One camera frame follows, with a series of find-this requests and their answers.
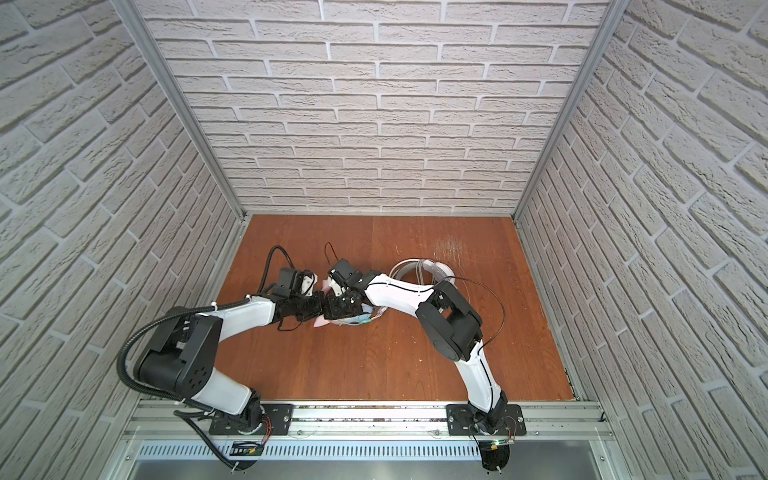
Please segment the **pink blue cat-ear headphones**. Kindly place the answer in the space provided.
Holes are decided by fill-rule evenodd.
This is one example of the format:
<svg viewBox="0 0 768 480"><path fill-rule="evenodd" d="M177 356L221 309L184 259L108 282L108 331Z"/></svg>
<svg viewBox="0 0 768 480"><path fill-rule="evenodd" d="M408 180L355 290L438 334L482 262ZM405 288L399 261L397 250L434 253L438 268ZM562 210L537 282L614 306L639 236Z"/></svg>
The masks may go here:
<svg viewBox="0 0 768 480"><path fill-rule="evenodd" d="M323 313L314 319L314 328L327 325L361 326L380 318L387 311L386 307L373 307L360 300L352 301L328 295L322 287L320 292L323 294L321 299Z"/></svg>

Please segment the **white over-ear headphones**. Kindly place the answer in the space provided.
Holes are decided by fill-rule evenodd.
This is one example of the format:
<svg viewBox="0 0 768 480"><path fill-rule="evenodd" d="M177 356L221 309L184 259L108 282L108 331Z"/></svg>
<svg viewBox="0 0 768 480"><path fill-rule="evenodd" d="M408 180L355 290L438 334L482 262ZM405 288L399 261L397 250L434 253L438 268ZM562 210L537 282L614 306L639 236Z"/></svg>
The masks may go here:
<svg viewBox="0 0 768 480"><path fill-rule="evenodd" d="M431 279L431 285L436 285L443 280L452 284L455 283L454 271L448 265L432 259L410 258L401 260L392 267L389 277L403 280L410 272L415 273L419 285L427 285L427 277Z"/></svg>

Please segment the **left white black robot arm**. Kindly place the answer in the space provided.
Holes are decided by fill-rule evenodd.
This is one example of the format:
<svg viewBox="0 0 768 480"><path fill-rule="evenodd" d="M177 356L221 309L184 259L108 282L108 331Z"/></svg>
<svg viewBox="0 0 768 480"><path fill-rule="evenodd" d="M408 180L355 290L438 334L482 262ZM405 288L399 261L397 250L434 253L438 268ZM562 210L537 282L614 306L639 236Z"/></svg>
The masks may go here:
<svg viewBox="0 0 768 480"><path fill-rule="evenodd" d="M152 396L169 398L223 417L253 431L264 416L260 396L215 368L219 344L287 317L311 320L322 313L317 276L283 268L276 285L230 304L175 307L163 321L143 328L151 335L133 367L131 380Z"/></svg>

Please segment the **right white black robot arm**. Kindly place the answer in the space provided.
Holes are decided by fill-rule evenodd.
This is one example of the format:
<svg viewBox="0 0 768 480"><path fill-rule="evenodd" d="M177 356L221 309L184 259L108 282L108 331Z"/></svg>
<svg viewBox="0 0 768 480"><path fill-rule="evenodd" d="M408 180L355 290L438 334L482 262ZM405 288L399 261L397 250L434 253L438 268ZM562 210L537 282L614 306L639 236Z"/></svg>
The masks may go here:
<svg viewBox="0 0 768 480"><path fill-rule="evenodd" d="M492 434L502 423L507 397L485 356L481 316L452 280L447 276L430 286L411 284L375 270L362 273L341 260L329 271L324 316L347 319L369 305L415 317L430 344L455 364L477 429Z"/></svg>

